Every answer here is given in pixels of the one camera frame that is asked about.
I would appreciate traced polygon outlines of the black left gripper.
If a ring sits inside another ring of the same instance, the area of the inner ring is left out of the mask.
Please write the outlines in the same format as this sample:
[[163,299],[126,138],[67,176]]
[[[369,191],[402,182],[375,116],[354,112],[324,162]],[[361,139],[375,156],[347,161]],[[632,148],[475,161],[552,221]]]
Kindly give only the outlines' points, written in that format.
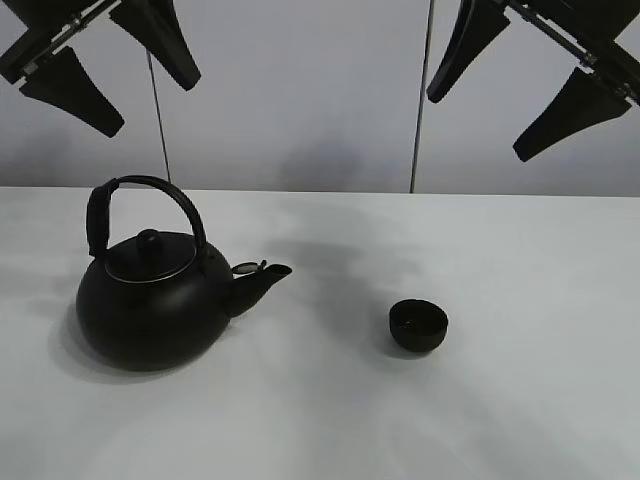
[[[201,72],[183,36],[172,0],[156,1],[3,1],[26,31],[1,55],[1,75],[31,99],[54,106],[112,138],[124,125],[117,109],[86,73],[75,51],[58,43],[110,11],[110,19],[129,33],[185,91]],[[31,75],[30,64],[42,63]]]

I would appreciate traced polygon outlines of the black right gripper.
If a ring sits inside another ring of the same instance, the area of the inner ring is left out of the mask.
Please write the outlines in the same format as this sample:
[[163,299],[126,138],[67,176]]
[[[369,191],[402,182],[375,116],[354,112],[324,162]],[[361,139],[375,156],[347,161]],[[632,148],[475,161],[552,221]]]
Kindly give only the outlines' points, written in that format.
[[441,63],[427,87],[439,103],[469,65],[510,24],[509,7],[574,56],[561,90],[513,145],[527,162],[562,140],[623,116],[639,102],[639,61],[617,43],[639,16],[637,1],[462,0]]

